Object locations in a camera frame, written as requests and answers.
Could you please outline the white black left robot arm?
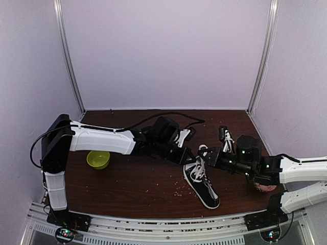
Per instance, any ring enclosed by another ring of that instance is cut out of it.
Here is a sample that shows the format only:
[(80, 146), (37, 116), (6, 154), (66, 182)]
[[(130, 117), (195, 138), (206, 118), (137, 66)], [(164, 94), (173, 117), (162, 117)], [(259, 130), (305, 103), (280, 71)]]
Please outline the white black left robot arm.
[(125, 128), (87, 125), (59, 115), (49, 129), (35, 139), (41, 143), (37, 165), (43, 172), (45, 188), (54, 211), (54, 219), (70, 226), (73, 214), (67, 211), (64, 174), (68, 155), (76, 151), (101, 151), (131, 156), (155, 156), (179, 165), (196, 162), (192, 150), (184, 143), (195, 134), (192, 125), (180, 129), (169, 118), (170, 112), (154, 114)]

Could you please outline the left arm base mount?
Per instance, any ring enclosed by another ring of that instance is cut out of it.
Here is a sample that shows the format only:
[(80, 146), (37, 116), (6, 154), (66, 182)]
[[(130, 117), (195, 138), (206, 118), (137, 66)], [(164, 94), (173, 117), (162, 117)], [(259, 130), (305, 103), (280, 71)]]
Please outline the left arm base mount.
[(51, 208), (46, 221), (56, 226), (87, 232), (91, 216), (70, 212), (67, 208), (60, 211), (54, 211)]

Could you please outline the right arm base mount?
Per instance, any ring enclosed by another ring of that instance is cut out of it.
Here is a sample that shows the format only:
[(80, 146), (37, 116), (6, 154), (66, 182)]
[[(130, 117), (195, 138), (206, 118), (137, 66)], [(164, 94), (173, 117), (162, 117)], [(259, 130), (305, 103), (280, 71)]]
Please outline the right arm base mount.
[(244, 222), (247, 230), (278, 226), (288, 221), (288, 213), (282, 211), (282, 197), (288, 194), (288, 192), (274, 194), (270, 197), (266, 210), (245, 215)]

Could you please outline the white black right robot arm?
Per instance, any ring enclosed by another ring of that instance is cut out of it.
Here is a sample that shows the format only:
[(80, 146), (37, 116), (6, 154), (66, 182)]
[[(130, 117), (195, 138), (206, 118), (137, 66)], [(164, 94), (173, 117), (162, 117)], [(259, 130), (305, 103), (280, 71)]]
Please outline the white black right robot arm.
[(273, 225), (283, 213), (326, 201), (326, 157), (296, 159), (286, 154), (262, 156), (260, 140), (242, 135), (235, 152), (221, 148), (201, 148), (198, 155), (213, 168), (247, 176), (254, 183), (278, 186), (292, 182), (313, 184), (302, 189), (274, 195), (262, 214), (266, 225)]

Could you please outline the black white canvas sneaker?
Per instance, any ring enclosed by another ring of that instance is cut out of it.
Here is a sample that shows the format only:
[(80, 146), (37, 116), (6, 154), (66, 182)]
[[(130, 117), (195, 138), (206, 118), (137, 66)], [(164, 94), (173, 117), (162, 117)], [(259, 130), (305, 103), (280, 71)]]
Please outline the black white canvas sneaker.
[(204, 207), (207, 209), (219, 207), (220, 198), (206, 174), (205, 162), (199, 155), (196, 156), (194, 163), (183, 166), (183, 176)]

